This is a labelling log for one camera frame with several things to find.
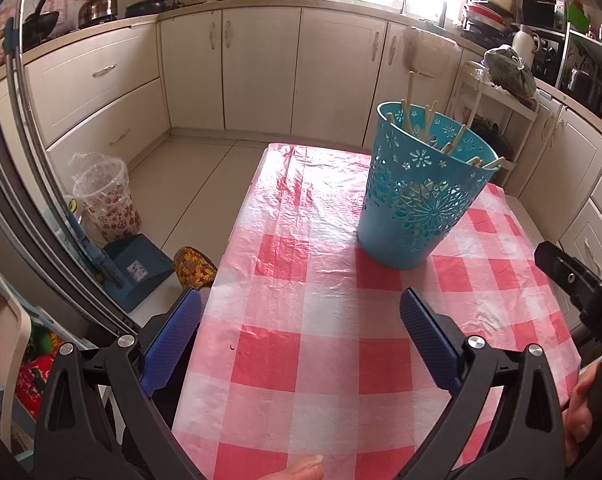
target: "drawer handle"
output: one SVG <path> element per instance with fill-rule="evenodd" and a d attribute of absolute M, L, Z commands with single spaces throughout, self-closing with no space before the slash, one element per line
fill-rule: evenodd
<path fill-rule="evenodd" d="M 395 59 L 396 54 L 396 36 L 392 37 L 392 45 L 390 46 L 390 59 L 387 62 L 388 66 L 392 66 L 392 62 Z"/>
<path fill-rule="evenodd" d="M 543 128 L 541 128 L 541 140 L 546 140 L 546 130 L 548 129 L 548 123 L 550 122 L 550 119 L 554 119 L 554 118 L 555 118 L 555 114 L 550 112 L 550 115 L 546 119 L 546 122 L 543 124 Z"/>
<path fill-rule="evenodd" d="M 119 142 L 121 139 L 123 139 L 123 137 L 125 137 L 127 134 L 129 134 L 132 130 L 130 130 L 130 128 L 128 128 L 125 133 L 123 133 L 123 135 L 118 136 L 116 139 L 114 140 L 110 140 L 110 142 L 108 142 L 108 144 L 110 146 L 116 144 L 117 142 Z"/>
<path fill-rule="evenodd" d="M 232 23 L 228 20 L 225 22 L 225 47 L 230 48 L 230 26 Z"/>
<path fill-rule="evenodd" d="M 210 24 L 210 47 L 212 47 L 212 50 L 214 50 L 217 47 L 217 42 L 216 42 L 216 38 L 215 38 L 215 29 L 217 28 L 217 24 L 215 22 L 212 22 Z"/>
<path fill-rule="evenodd" d="M 110 70 L 113 70 L 116 68 L 116 63 L 114 63 L 114 65 L 108 65 L 105 68 L 102 68 L 101 70 L 97 70 L 97 72 L 92 74 L 92 77 L 100 77 L 102 75 L 106 75 Z"/>
<path fill-rule="evenodd" d="M 595 272 L 595 274 L 597 274 L 597 276 L 600 276 L 601 275 L 601 267 L 597 263 L 597 260 L 594 259 L 594 253 L 592 252 L 590 245 L 588 245 L 588 238 L 584 238 L 584 245 L 585 245 L 585 250 L 588 253 L 588 257 L 592 260 L 595 267 L 597 267 L 597 271 Z"/>
<path fill-rule="evenodd" d="M 377 59 L 377 52 L 379 51 L 379 36 L 380 32 L 375 34 L 375 43 L 372 45 L 372 61 Z"/>
<path fill-rule="evenodd" d="M 555 140 L 556 133 L 559 131 L 559 126 L 561 126 L 561 131 L 564 131 L 566 129 L 566 122 L 563 119 L 559 119 L 559 122 L 556 123 L 555 129 L 550 137 L 550 148 L 552 148 L 552 141 Z"/>

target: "wire basket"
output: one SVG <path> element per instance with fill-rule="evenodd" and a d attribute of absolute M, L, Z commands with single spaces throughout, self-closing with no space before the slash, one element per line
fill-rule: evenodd
<path fill-rule="evenodd" d="M 392 124 L 385 115 L 395 117 Z M 466 130 L 450 154 L 441 153 L 461 124 L 436 114 L 427 143 L 403 131 L 401 103 L 377 108 L 377 137 L 370 161 L 357 237 L 367 254 L 393 269 L 422 264 L 481 193 L 498 168 L 466 163 L 479 156 L 488 164 L 494 150 Z M 425 126 L 425 108 L 411 105 L 416 135 Z"/>

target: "floral trash can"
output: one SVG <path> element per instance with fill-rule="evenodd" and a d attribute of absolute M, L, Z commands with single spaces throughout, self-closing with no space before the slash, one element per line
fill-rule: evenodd
<path fill-rule="evenodd" d="M 88 153 L 75 155 L 71 164 L 79 170 L 74 177 L 74 196 L 82 201 L 104 240 L 110 243 L 138 234 L 141 217 L 132 201 L 126 163 Z"/>
<path fill-rule="evenodd" d="M 388 112 L 395 124 L 386 120 Z M 401 103 L 383 103 L 377 114 L 357 237 L 366 253 L 386 267 L 411 269 L 424 263 L 498 171 L 466 161 L 479 156 L 488 164 L 497 155 L 470 130 L 453 152 L 441 153 L 461 127 L 442 114 L 435 115 L 427 143 L 402 130 Z M 425 109 L 411 105 L 410 115 L 418 135 L 425 126 Z"/>

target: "microwave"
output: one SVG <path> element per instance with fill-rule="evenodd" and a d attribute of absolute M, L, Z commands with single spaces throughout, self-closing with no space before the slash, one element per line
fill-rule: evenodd
<path fill-rule="evenodd" d="M 523 23 L 530 27 L 565 32 L 566 12 L 565 0 L 523 0 Z"/>

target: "plastic tablecloth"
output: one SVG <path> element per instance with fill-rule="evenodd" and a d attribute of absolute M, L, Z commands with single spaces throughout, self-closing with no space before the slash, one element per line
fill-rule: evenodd
<path fill-rule="evenodd" d="M 321 454 L 328 480 L 390 480 L 449 400 L 399 319 L 408 286 L 495 348 L 538 342 L 561 402 L 576 383 L 579 355 L 503 190 L 488 184 L 425 264 L 388 269 L 357 243 L 369 160 L 287 144 L 265 151 L 173 425 L 207 479 L 254 480 Z M 459 463 L 476 456 L 498 394 Z"/>

